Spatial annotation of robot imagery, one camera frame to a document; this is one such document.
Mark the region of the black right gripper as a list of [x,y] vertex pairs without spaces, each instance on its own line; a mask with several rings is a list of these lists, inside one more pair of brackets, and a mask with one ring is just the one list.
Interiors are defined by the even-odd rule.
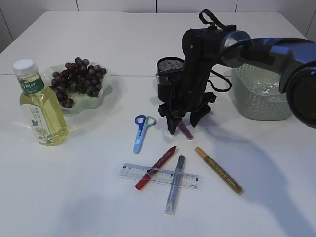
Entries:
[[209,70],[213,59],[220,52],[226,32],[215,28],[189,29],[182,38],[185,55],[181,77],[173,86],[168,102],[159,106],[158,112],[166,117],[168,131],[174,135],[181,117],[190,114],[190,124],[196,127],[211,111],[209,103],[216,99],[213,93],[205,93]]

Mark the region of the blue black right robot arm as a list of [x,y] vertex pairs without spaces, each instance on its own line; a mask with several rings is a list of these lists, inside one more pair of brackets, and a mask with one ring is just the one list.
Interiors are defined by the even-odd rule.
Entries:
[[207,92],[213,66],[237,68],[243,64],[279,75],[279,92],[286,94],[295,117],[316,125],[316,45],[300,38],[255,38],[244,31],[217,28],[189,29],[182,38],[184,59],[157,62],[158,111],[174,133],[186,113],[196,126],[216,99]]

